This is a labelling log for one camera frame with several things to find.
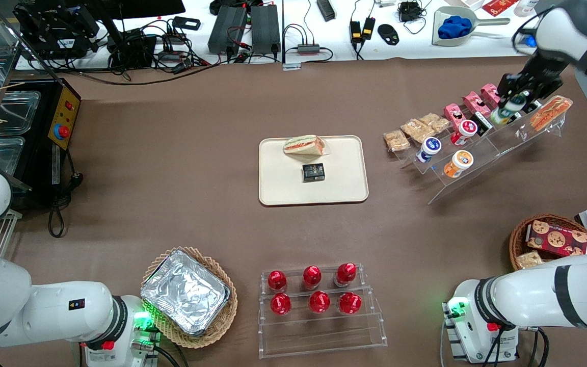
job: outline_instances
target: packaged bread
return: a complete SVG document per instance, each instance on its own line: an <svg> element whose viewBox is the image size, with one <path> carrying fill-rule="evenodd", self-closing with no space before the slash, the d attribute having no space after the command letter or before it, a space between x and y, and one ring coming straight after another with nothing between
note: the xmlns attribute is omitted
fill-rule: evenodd
<svg viewBox="0 0 587 367"><path fill-rule="evenodd" d="M407 121L407 123L405 123L405 125L400 126L400 128L403 130L403 132L405 132L406 135L412 137L412 139L417 141L419 144L422 144L426 138L436 135L431 127L415 118L410 119Z"/></svg>
<svg viewBox="0 0 587 367"><path fill-rule="evenodd" d="M409 149L411 144L405 137L405 134L400 130L394 130L393 132L384 133L384 141L389 146L389 151L402 151Z"/></svg>
<svg viewBox="0 0 587 367"><path fill-rule="evenodd" d="M450 126L450 121L437 114L426 114L421 119L422 123L426 124L427 126L431 127L434 132L437 134L443 132L446 128Z"/></svg>
<svg viewBox="0 0 587 367"><path fill-rule="evenodd" d="M538 251L523 253L522 255L516 256L515 260L518 261L522 269L527 269L543 264L543 260L540 258L540 255L538 255Z"/></svg>
<svg viewBox="0 0 587 367"><path fill-rule="evenodd" d="M287 154L323 155L325 146L323 139L317 135L303 135L287 140L283 150Z"/></svg>

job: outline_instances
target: brown table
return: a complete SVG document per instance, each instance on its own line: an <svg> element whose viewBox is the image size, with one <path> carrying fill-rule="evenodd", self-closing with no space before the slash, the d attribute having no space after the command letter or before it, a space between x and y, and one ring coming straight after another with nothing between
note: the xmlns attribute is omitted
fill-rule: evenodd
<svg viewBox="0 0 587 367"><path fill-rule="evenodd" d="M587 209L587 101L566 70L559 92L575 104L564 136L542 137L431 206L436 188L390 158L382 133L441 113L522 63L389 60L308 64L296 72L232 65L142 87L70 77L84 97L72 153L86 179L65 211L66 237L49 236L47 214L26 214L14 261L36 284L96 280L117 295L138 295L157 255L173 246L198 247L233 279L239 303L221 341L187 352L191 367L438 366L440 302L464 279L510 270L507 239L522 219ZM259 141L308 133L363 140L365 202L259 203ZM347 260L366 267L389 346L258 360L259 273ZM587 366L587 330L548 328L548 336L548 365ZM522 360L505 365L526 365L530 339L522 336ZM452 359L449 346L446 355L447 365L466 365ZM0 349L0 362L74 365L63 341Z"/></svg>

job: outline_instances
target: beige tray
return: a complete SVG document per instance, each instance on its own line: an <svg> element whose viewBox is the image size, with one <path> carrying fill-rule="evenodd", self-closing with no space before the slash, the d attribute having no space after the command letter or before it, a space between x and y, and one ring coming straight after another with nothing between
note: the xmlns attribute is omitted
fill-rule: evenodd
<svg viewBox="0 0 587 367"><path fill-rule="evenodd" d="M288 155L289 138L264 139L259 144L259 201L264 205L361 202L368 198L361 139L354 135L321 137L328 155ZM303 182L303 165L323 163L324 181Z"/></svg>

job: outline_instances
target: plastic scoop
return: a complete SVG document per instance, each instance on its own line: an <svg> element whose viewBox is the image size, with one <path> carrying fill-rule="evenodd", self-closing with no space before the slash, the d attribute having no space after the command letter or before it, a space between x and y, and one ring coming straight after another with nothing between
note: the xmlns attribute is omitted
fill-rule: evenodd
<svg viewBox="0 0 587 367"><path fill-rule="evenodd" d="M472 22L472 29L468 35L458 37L455 39L440 39L438 37L438 28L443 25L443 22L451 16L461 16ZM459 46L470 38L472 33L475 31L478 25L506 25L511 23L510 18L497 18L497 19L479 19L470 9L463 7L441 7L434 13L434 32L432 34L432 44L436 46Z"/></svg>

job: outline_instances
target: woven basket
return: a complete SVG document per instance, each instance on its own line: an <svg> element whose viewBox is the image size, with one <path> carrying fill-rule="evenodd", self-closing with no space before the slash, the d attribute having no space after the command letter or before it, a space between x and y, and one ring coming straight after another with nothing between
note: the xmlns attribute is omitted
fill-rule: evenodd
<svg viewBox="0 0 587 367"><path fill-rule="evenodd" d="M509 256L511 258L511 264L513 265L513 269L515 270L522 269L520 267L520 263L518 263L518 261L516 260L516 256L522 255L523 253L534 251L534 249L529 248L525 244L524 239L527 235L527 226L529 225L529 223L535 220L543 221L545 223L557 225L563 228L576 229L580 230L581 232L587 233L587 230L582 225L578 224L572 219L557 216L556 214L536 214L531 218L524 219L524 221L522 221L522 223L520 223L518 227L515 227L513 232L511 232L511 237L509 239ZM540 257L543 260L555 260L559 258L559 256L555 254L547 253L544 251L541 252Z"/></svg>
<svg viewBox="0 0 587 367"><path fill-rule="evenodd" d="M148 279L149 276L153 274L153 271L158 267L158 265L160 265L167 256L171 255L171 253L177 249L193 257L230 288L230 300L228 300L228 304L226 304L226 306L221 309L214 321L212 321L210 324L209 328L207 328L205 331L205 334L203 334L201 337L192 337L185 334L182 332L181 328L175 322L173 322L172 319L163 315L162 312L160 312L147 301L144 301L144 308L149 311L153 322L160 330L160 332L162 332L163 335L169 338L169 340L171 340L173 343L185 348L203 348L221 339L223 334L226 334L226 331L228 331L230 328L232 321L235 319L235 315L237 315L237 290L235 290L235 286L232 284L230 277L228 277L226 272L221 269L221 265L214 261L214 259L201 255L198 249L181 247L173 248L170 251L166 251L166 253L158 256L156 260L153 261L153 263L149 266L149 269L146 270L144 279L142 279L142 285L144 285L146 279Z"/></svg>

